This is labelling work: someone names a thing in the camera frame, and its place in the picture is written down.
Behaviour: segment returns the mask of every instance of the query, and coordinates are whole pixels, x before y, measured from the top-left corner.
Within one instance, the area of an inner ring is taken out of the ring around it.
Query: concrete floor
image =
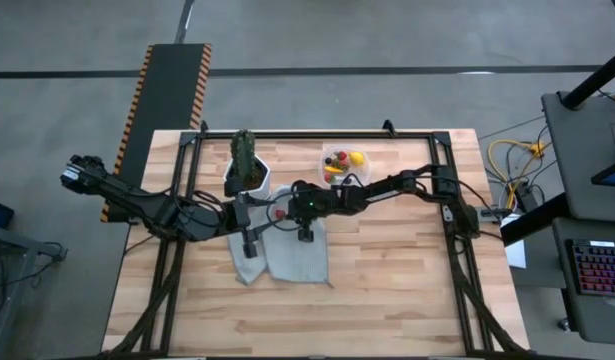
[[[137,69],[146,45],[173,41],[182,5],[0,0],[0,71]],[[600,64],[615,53],[615,9],[609,0],[197,0],[186,42],[213,43],[215,69]],[[486,135],[540,115],[541,94],[587,75],[210,79],[203,117],[212,128],[376,128],[391,119]],[[0,201],[16,209],[16,231],[69,248],[38,289],[27,288],[8,358],[100,348],[127,226],[99,223],[102,200],[69,193],[58,176],[74,153],[112,163],[134,85],[0,80]],[[481,146],[531,141],[543,126],[535,121]],[[556,166],[537,182],[548,198],[562,191]],[[495,198],[499,191],[492,186]],[[557,291],[517,291],[534,350],[615,359],[615,346],[555,328],[564,316]]]

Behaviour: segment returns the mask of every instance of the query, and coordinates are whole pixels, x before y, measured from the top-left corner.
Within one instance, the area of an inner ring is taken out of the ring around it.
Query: wooden table
[[[490,201],[475,131],[449,132],[459,178]],[[179,134],[154,133],[144,189],[170,185]],[[430,162],[426,141],[410,139],[257,140],[256,153],[271,168],[273,191],[297,179],[318,183],[323,148],[340,143],[367,152],[372,181]],[[196,188],[220,197],[229,157],[228,141],[205,141]],[[468,203],[480,205],[468,190],[463,194]],[[189,243],[170,355],[464,354],[438,205],[400,196],[354,217],[331,216],[325,221],[333,288],[275,282],[269,274],[245,287],[235,280],[226,238]],[[493,225],[485,228],[497,232]],[[127,246],[147,235],[142,226],[133,227]],[[103,349],[117,344],[144,310],[157,243],[148,242],[125,257]],[[527,347],[502,242],[482,236],[475,240],[474,250],[487,306],[515,341]],[[470,318],[478,338],[473,311]],[[158,330],[154,339],[157,346]]]

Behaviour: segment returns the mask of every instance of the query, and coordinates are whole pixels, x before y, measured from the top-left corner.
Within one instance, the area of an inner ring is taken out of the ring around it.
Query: strawberry
[[[280,220],[284,218],[285,218],[285,211],[281,209],[276,210],[276,219]]]

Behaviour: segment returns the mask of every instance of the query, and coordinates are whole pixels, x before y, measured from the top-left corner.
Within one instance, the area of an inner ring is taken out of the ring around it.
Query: keyboard
[[[615,297],[615,242],[571,240],[578,293]]]

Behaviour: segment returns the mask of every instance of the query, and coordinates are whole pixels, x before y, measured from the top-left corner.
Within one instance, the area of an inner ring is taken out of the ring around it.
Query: yellow lemon
[[[350,152],[349,159],[351,160],[351,163],[356,166],[360,166],[365,163],[365,157],[363,156],[363,153],[359,153],[355,151]]]

